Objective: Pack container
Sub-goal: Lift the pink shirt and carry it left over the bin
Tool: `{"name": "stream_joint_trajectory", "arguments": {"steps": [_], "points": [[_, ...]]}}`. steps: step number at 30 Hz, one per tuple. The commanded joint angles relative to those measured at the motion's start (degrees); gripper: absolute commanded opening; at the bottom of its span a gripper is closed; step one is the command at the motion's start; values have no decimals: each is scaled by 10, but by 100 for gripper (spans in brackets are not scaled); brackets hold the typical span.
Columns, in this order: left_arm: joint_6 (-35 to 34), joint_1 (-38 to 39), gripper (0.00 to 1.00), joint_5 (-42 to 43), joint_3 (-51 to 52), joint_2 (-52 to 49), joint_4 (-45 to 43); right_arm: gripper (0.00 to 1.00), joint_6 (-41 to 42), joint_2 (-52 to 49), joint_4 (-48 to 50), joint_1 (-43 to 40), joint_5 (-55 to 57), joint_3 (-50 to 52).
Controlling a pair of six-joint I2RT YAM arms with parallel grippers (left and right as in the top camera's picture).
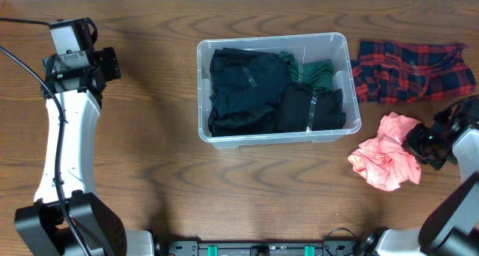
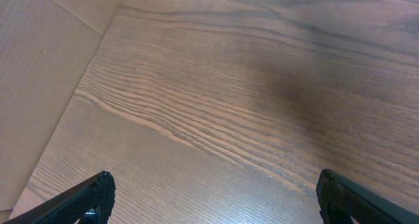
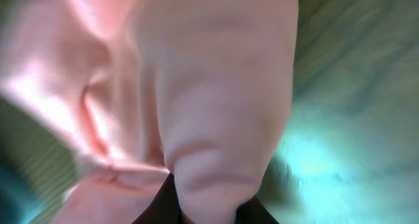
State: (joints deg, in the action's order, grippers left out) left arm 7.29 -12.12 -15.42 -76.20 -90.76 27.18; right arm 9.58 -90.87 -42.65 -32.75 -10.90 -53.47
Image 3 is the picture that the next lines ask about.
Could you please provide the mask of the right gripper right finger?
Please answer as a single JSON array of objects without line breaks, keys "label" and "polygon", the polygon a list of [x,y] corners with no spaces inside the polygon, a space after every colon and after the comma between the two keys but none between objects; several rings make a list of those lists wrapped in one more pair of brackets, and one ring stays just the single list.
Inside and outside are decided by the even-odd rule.
[{"label": "right gripper right finger", "polygon": [[236,211],[235,224],[279,224],[255,196]]}]

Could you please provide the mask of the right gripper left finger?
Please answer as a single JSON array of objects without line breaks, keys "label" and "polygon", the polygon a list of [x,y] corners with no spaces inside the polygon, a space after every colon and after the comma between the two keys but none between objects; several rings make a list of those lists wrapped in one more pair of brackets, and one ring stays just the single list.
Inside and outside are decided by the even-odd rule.
[{"label": "right gripper left finger", "polygon": [[173,174],[168,175],[150,205],[132,224],[182,224]]}]

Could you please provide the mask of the coral pink garment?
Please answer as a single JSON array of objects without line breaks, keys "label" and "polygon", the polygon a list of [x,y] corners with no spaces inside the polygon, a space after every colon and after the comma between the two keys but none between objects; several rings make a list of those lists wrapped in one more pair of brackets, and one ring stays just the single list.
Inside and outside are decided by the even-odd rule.
[{"label": "coral pink garment", "polygon": [[234,223],[291,109],[298,0],[23,0],[1,93],[92,169],[55,223],[132,223],[169,174],[184,223]]}]

